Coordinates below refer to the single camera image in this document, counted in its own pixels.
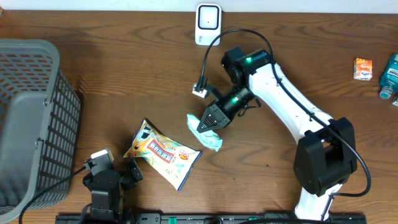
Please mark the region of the orange tissue pack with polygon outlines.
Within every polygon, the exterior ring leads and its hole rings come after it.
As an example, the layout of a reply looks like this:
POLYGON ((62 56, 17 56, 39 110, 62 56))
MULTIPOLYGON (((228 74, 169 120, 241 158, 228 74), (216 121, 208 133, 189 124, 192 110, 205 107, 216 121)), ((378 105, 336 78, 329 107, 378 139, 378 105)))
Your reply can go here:
POLYGON ((363 58, 356 58, 354 60, 354 73, 355 80, 370 81, 373 77, 373 62, 363 58))

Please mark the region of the red white snack package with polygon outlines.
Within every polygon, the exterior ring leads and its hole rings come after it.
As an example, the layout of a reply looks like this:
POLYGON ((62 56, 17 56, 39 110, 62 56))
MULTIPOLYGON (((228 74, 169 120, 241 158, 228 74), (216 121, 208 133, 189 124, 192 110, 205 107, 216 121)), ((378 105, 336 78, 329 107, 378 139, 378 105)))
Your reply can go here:
POLYGON ((201 155, 201 151, 168 138, 144 119, 124 157, 145 159, 176 190, 181 191, 201 155))

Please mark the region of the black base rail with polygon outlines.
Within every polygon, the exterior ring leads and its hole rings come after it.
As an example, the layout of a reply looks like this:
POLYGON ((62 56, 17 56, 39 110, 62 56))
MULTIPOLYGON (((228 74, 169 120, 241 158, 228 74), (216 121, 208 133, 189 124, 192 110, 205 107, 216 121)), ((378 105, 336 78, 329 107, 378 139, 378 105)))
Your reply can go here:
MULTIPOLYGON (((265 213, 261 215, 162 215, 159 213, 138 213, 129 215, 122 221, 106 221, 91 218, 90 215, 85 215, 83 221, 80 221, 81 215, 57 215, 55 217, 56 224, 72 224, 72 223, 137 223, 137 224, 204 224, 204 223, 242 223, 257 220, 273 220, 278 219, 278 222, 270 223, 289 223, 287 220, 293 220, 297 223, 298 218, 290 213, 265 213)), ((366 224, 367 219, 365 215, 329 215, 326 223, 347 223, 347 224, 366 224)))

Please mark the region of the white barcode scanner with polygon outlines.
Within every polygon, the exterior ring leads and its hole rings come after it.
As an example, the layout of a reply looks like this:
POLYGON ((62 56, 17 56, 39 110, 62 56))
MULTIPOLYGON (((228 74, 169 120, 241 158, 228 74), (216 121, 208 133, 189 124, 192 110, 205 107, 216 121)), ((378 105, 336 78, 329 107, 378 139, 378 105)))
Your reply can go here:
POLYGON ((221 7, 218 4, 201 3, 195 15, 195 43, 209 46, 221 34, 221 7))

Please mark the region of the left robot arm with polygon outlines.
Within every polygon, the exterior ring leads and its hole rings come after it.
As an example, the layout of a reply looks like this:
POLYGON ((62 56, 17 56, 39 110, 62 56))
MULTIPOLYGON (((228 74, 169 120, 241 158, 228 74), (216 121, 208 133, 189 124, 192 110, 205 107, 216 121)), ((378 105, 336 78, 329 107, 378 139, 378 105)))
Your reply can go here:
POLYGON ((88 159, 89 173, 83 184, 91 192, 91 203, 80 216, 80 223, 135 223, 135 215, 124 207, 124 193, 143 179, 142 172, 132 156, 127 157, 122 171, 114 168, 108 155, 88 159))

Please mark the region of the teal mouthwash bottle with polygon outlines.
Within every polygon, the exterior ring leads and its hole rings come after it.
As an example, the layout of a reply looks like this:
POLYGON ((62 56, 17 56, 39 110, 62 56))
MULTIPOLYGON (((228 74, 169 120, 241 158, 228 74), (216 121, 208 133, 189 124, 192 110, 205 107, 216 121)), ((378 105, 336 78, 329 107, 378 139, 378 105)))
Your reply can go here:
POLYGON ((388 100, 397 93, 397 54, 393 54, 379 82, 381 90, 379 96, 388 100))

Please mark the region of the green round label box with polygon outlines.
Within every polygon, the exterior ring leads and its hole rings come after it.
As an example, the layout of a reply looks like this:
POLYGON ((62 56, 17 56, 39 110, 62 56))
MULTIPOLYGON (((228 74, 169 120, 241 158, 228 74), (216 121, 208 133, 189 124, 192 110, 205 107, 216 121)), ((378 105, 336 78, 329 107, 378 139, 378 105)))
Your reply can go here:
POLYGON ((392 104, 393 104, 394 106, 398 106, 398 96, 397 96, 397 95, 394 97, 394 99, 393 99, 393 101, 392 101, 392 104))

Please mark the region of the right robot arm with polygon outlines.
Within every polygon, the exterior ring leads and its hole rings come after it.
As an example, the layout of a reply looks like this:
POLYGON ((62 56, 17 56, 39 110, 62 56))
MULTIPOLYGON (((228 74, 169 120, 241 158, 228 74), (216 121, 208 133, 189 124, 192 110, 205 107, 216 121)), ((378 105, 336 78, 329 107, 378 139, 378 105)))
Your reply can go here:
POLYGON ((245 54, 239 47, 227 51, 221 65, 232 89, 225 95, 200 77, 193 94, 214 100, 207 106, 193 133, 209 146, 217 129, 249 109, 249 102, 264 102, 283 122, 297 143, 294 173, 302 190, 294 214, 298 219, 330 221, 331 204, 343 184, 358 168, 354 128, 346 118, 333 119, 312 104, 287 79, 264 49, 245 54))

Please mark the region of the green wet wipes pack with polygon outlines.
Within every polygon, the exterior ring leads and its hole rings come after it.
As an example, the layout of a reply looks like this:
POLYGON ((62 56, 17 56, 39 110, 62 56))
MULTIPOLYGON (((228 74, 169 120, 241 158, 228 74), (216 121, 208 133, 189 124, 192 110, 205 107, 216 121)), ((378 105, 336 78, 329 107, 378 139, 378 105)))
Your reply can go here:
POLYGON ((214 131, 199 133, 197 127, 200 120, 193 114, 187 114, 187 126, 199 142, 208 149, 218 152, 222 147, 223 140, 214 131))

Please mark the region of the grey plastic mesh basket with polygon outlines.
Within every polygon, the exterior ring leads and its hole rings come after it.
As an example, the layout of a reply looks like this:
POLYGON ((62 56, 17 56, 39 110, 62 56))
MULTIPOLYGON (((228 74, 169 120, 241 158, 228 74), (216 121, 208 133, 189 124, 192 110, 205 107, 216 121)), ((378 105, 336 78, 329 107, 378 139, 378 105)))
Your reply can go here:
POLYGON ((61 202, 73 172, 81 102, 46 40, 1 39, 1 222, 61 202))

